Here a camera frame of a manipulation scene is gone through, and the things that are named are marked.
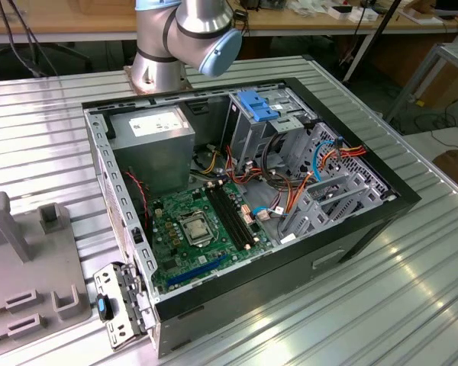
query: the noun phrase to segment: cpu socket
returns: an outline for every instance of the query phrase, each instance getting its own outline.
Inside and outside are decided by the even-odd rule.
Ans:
[[[191,246],[199,248],[207,246],[214,238],[208,219],[203,212],[194,213],[192,216],[180,220],[180,225]]]

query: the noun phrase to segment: motherboard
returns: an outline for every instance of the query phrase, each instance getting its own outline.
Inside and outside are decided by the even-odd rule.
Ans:
[[[232,182],[168,194],[154,210],[152,279],[161,294],[265,252],[273,244]]]

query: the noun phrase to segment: white label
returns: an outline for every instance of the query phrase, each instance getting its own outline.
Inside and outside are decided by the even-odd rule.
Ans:
[[[275,214],[283,215],[283,207],[280,207],[280,206],[275,207]]]
[[[136,137],[183,128],[182,121],[173,112],[133,118],[129,124]]]
[[[282,244],[285,244],[286,242],[291,242],[293,239],[295,239],[295,234],[292,233],[290,235],[287,235],[285,238],[283,238],[282,240],[280,240],[280,242]]]

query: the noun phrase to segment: blue cable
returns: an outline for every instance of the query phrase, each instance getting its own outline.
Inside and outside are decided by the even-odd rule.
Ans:
[[[324,145],[334,145],[334,141],[325,140],[321,142],[319,145],[317,145],[314,150],[314,156],[312,156],[312,171],[314,172],[314,177],[318,181],[322,180],[321,176],[319,175],[319,171],[318,171],[318,153],[319,153],[319,149]]]
[[[259,206],[259,207],[255,208],[253,210],[253,215],[256,215],[257,213],[259,213],[260,211],[263,211],[263,210],[268,210],[268,207]]]
[[[263,210],[268,210],[269,212],[273,212],[274,214],[277,214],[277,215],[280,215],[280,216],[287,216],[286,213],[278,213],[275,210],[271,210],[268,207],[264,207],[264,206],[260,206],[260,207],[255,208],[253,210],[253,215],[256,216],[257,213],[259,213],[260,211],[263,211]]]

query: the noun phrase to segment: open computer tower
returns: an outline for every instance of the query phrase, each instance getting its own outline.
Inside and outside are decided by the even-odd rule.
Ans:
[[[148,334],[162,356],[213,332],[359,255],[420,199],[297,79],[83,109],[124,256],[95,274],[114,349]]]

